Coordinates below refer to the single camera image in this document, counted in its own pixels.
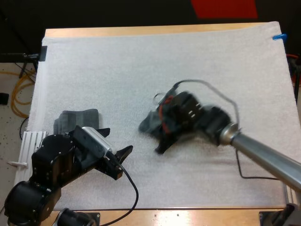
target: black background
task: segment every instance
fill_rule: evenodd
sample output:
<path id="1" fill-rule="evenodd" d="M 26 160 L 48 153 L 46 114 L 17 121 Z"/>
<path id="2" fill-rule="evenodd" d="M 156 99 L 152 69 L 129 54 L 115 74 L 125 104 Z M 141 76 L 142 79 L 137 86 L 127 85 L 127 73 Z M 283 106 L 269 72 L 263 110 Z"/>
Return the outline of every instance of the black background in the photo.
<path id="1" fill-rule="evenodd" d="M 268 21 L 279 21 L 288 34 L 288 53 L 301 53 L 301 1 L 257 0 L 256 8 L 258 19 L 205 20 L 197 19 L 190 0 L 0 0 L 0 54 L 39 53 L 46 28 Z"/>

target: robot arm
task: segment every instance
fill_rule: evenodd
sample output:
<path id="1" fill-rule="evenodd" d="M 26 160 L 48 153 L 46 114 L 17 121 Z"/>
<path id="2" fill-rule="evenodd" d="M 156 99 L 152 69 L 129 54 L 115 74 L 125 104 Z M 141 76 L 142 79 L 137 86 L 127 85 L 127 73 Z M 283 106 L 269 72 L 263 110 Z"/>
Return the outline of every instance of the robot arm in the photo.
<path id="1" fill-rule="evenodd" d="M 158 153 L 163 154 L 186 133 L 201 133 L 215 145 L 233 146 L 292 189 L 301 192 L 300 163 L 244 135 L 219 107 L 203 106 L 188 92 L 176 94 L 174 89 L 171 91 L 140 125 L 141 131 L 159 139 Z"/>
<path id="2" fill-rule="evenodd" d="M 111 154 L 105 140 L 110 129 L 77 126 L 68 135 L 51 135 L 32 155 L 32 176 L 15 185 L 5 200 L 5 215 L 16 226 L 38 226 L 53 210 L 61 188 L 92 169 L 117 180 L 120 164 L 132 152 L 128 146 Z"/>

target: wooden tabletop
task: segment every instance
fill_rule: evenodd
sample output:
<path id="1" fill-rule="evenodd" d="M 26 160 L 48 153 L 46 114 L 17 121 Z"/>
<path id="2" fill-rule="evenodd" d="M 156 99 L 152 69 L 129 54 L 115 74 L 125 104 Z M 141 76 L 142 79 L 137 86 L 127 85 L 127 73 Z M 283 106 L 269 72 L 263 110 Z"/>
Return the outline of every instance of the wooden tabletop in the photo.
<path id="1" fill-rule="evenodd" d="M 134 210 L 113 226 L 260 226 L 259 211 L 278 210 Z M 101 225 L 126 213 L 125 210 L 102 210 L 99 212 Z M 57 214 L 58 212 L 52 212 L 41 226 L 51 226 Z"/>
<path id="2" fill-rule="evenodd" d="M 100 37 L 120 35 L 147 35 L 182 32 L 208 32 L 247 28 L 261 23 L 240 24 L 197 24 L 176 26 L 146 27 L 97 27 L 47 29 L 45 37 Z M 169 210 L 134 210 L 114 226 L 259 226 L 259 211 L 277 211 L 277 208 L 264 209 L 169 209 Z M 102 210 L 101 224 L 122 216 L 126 210 Z M 51 226 L 58 212 L 54 211 L 41 226 Z"/>
<path id="3" fill-rule="evenodd" d="M 72 37 L 167 34 L 167 33 L 183 33 L 183 32 L 210 32 L 210 31 L 224 31 L 224 30 L 247 28 L 247 27 L 253 27 L 260 24 L 262 23 L 46 29 L 45 37 L 72 38 Z"/>

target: white towel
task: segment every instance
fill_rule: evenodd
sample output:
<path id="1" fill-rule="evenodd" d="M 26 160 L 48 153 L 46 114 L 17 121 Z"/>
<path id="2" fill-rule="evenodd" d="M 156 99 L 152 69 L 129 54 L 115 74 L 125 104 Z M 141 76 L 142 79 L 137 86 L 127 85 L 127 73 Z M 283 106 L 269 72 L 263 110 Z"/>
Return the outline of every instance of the white towel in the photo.
<path id="1" fill-rule="evenodd" d="M 278 181 L 245 180 L 235 152 L 194 140 L 164 155 L 158 141 L 138 132 L 152 98 L 182 79 L 203 79 L 239 106 L 242 131 L 301 161 L 301 133 L 277 22 L 221 32 L 93 38 L 44 38 L 29 119 L 30 130 L 53 132 L 63 110 L 98 109 L 117 149 L 133 145 L 123 165 L 136 183 L 138 208 L 275 206 L 285 203 Z M 200 84 L 182 84 L 203 104 L 232 106 Z M 243 174 L 266 176 L 241 156 Z M 62 189 L 56 209 L 130 208 L 135 192 L 124 175 L 114 181 L 92 170 Z"/>

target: yellow cable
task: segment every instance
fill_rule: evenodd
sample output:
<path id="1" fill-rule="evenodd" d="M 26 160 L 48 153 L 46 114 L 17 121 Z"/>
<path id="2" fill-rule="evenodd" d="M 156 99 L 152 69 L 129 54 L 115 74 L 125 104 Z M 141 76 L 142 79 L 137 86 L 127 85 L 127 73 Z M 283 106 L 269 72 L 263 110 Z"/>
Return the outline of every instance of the yellow cable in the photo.
<path id="1" fill-rule="evenodd" d="M 16 75 L 16 76 L 19 76 L 18 73 L 14 73 L 14 72 L 0 72 L 0 74 L 10 74 L 10 75 Z"/>
<path id="2" fill-rule="evenodd" d="M 8 74 L 8 75 L 16 75 L 16 76 L 19 76 L 18 73 L 14 73 L 14 72 L 0 72 L 0 74 Z M 13 113 L 19 117 L 22 117 L 22 118 L 27 118 L 28 115 L 27 114 L 24 114 L 23 112 L 21 112 L 16 104 L 15 104 L 15 101 L 20 104 L 20 105 L 29 105 L 31 103 L 31 101 L 29 102 L 21 102 L 19 101 L 16 96 L 17 94 L 23 90 L 24 88 L 28 87 L 28 86 L 32 86 L 34 84 L 34 81 L 32 80 L 32 78 L 30 77 L 31 75 L 35 74 L 34 71 L 30 71 L 28 73 L 25 72 L 25 75 L 20 78 L 18 80 L 18 82 L 16 83 L 13 91 L 12 91 L 12 94 L 11 94 L 11 102 L 10 102 L 10 107 L 11 107 L 11 110 L 13 111 Z M 30 83 L 27 83 L 25 85 L 22 85 L 23 82 L 25 82 L 26 80 L 29 80 Z"/>

